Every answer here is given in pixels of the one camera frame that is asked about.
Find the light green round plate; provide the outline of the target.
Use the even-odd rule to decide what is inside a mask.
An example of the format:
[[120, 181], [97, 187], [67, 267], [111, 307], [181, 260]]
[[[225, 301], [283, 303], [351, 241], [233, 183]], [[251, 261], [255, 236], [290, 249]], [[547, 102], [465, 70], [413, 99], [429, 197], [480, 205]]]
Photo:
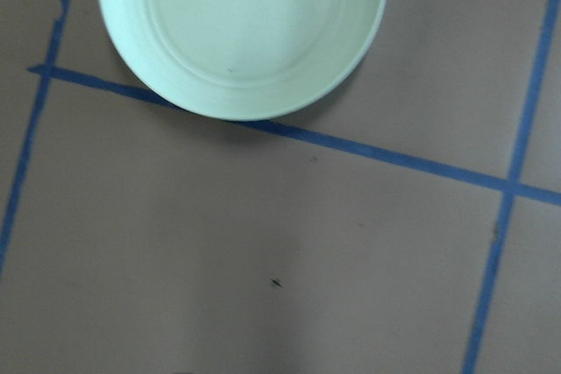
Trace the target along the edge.
[[322, 99], [359, 65], [387, 0], [99, 0], [126, 66], [157, 95], [223, 120]]

